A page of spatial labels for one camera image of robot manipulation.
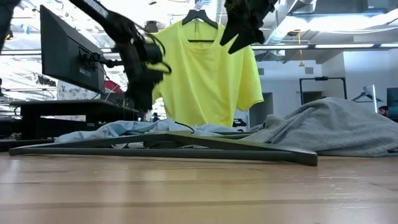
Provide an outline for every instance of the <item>table surface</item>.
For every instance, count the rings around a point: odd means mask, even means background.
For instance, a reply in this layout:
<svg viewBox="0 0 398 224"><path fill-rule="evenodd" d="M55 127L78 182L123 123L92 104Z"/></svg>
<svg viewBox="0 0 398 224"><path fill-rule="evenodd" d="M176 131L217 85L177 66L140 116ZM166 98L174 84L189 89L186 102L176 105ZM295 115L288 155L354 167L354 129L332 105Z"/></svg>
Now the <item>table surface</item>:
<svg viewBox="0 0 398 224"><path fill-rule="evenodd" d="M397 223L398 157L288 163L0 154L0 223Z"/></svg>

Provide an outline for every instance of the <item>desk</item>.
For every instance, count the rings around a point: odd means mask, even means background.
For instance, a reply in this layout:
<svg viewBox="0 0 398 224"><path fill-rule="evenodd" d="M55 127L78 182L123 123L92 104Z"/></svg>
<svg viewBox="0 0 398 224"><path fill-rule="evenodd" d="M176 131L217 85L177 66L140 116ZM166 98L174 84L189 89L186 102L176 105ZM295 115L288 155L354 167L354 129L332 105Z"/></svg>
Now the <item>desk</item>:
<svg viewBox="0 0 398 224"><path fill-rule="evenodd" d="M395 224L398 157L288 163L0 154L13 224Z"/></svg>
<svg viewBox="0 0 398 224"><path fill-rule="evenodd" d="M138 111L105 100L17 101L21 107L22 139L58 137L72 131L92 131L98 122L136 120ZM45 119L41 116L85 115L86 122Z"/></svg>

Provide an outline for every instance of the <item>black hanger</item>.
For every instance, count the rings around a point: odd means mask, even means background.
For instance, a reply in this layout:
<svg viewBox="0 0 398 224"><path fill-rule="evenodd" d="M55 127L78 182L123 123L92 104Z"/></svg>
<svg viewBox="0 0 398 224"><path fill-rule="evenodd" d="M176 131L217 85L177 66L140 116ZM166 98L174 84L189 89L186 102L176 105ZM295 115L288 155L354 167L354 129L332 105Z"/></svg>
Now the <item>black hanger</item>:
<svg viewBox="0 0 398 224"><path fill-rule="evenodd" d="M373 100L373 96L371 94L369 94L368 92L364 91L359 96L357 96L356 98L352 99L352 101L357 102L357 103L370 103L370 102L373 102L373 101L358 101L362 97L368 97L369 99ZM383 101L378 99L378 98L376 98L376 102L383 102Z"/></svg>
<svg viewBox="0 0 398 224"><path fill-rule="evenodd" d="M206 22L210 26L218 29L218 24L215 21L212 21L206 14L204 10L189 10L187 16L182 20L182 25L187 24L188 22L194 19L201 19L203 22ZM214 40L188 40L189 42L214 42Z"/></svg>

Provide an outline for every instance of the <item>ceiling light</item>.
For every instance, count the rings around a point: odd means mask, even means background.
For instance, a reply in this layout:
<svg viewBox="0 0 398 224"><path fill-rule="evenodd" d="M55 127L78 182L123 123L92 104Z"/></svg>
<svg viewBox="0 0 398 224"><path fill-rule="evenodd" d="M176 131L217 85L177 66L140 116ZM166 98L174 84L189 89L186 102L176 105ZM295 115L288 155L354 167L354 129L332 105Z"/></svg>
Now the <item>ceiling light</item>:
<svg viewBox="0 0 398 224"><path fill-rule="evenodd" d="M104 52L104 53L111 53L112 52L112 49L111 48L105 48L105 49L101 49L102 50L102 52Z"/></svg>
<svg viewBox="0 0 398 224"><path fill-rule="evenodd" d="M398 47L398 43L391 43L391 44L381 44L380 47Z"/></svg>
<svg viewBox="0 0 398 224"><path fill-rule="evenodd" d="M316 49L361 49L370 48L374 44L317 44Z"/></svg>
<svg viewBox="0 0 398 224"><path fill-rule="evenodd" d="M4 50L1 55L40 55L40 50Z"/></svg>
<svg viewBox="0 0 398 224"><path fill-rule="evenodd" d="M331 31L351 31L361 30L369 27L370 18L365 15L330 15L314 17L308 23L313 31L331 32Z"/></svg>
<svg viewBox="0 0 398 224"><path fill-rule="evenodd" d="M253 45L253 50L290 50L290 49L307 49L308 45Z"/></svg>

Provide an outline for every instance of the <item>yellow t-shirt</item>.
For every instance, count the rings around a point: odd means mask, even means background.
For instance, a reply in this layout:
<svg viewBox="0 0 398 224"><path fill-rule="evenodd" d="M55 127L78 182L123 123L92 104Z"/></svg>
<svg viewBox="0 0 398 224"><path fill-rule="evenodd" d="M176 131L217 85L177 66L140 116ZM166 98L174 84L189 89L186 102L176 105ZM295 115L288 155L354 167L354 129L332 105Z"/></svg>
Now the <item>yellow t-shirt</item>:
<svg viewBox="0 0 398 224"><path fill-rule="evenodd" d="M236 108L246 111L263 101L253 51L246 47L228 54L233 41L222 47L223 32L221 25L178 21L155 35L165 46L164 62L172 73L154 88L153 101L163 98L168 118L230 127ZM215 41L188 41L193 39Z"/></svg>

